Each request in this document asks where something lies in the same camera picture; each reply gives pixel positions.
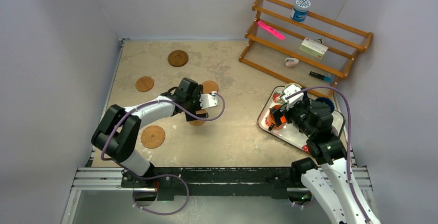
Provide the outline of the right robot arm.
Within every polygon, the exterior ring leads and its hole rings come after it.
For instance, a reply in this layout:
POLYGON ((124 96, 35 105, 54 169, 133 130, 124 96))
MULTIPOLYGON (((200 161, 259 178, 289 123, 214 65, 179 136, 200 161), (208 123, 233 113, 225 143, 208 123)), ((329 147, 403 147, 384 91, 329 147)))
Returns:
POLYGON ((331 223, 380 223, 355 179, 350 155, 333 131, 330 101, 311 100, 307 88, 288 84, 270 108, 269 127, 291 124, 306 137, 311 155, 291 164, 290 180, 305 186, 331 223))

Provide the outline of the dark brown wooden coaster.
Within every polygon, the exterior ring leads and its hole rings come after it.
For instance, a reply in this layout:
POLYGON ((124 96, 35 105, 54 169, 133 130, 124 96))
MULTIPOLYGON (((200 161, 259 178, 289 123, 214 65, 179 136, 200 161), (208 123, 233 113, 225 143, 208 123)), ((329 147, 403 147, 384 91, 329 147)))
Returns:
POLYGON ((173 67, 181 67, 184 66, 189 60, 189 56, 187 52, 183 50, 175 50, 172 51, 168 57, 168 63, 173 67))

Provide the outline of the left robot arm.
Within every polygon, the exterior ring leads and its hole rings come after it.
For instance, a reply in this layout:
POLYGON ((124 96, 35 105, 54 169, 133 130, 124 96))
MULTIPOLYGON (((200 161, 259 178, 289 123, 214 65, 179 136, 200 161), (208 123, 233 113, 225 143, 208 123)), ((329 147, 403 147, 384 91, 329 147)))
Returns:
POLYGON ((155 99, 130 107, 111 105, 104 113, 91 144, 101 151, 101 158, 112 160, 134 174, 140 187, 148 187, 154 180, 154 165, 142 157, 135 146, 140 130, 163 118, 184 113, 186 121, 214 121, 200 111, 221 106, 224 98, 216 91, 204 93, 201 84, 187 77, 178 86, 161 93, 155 99))

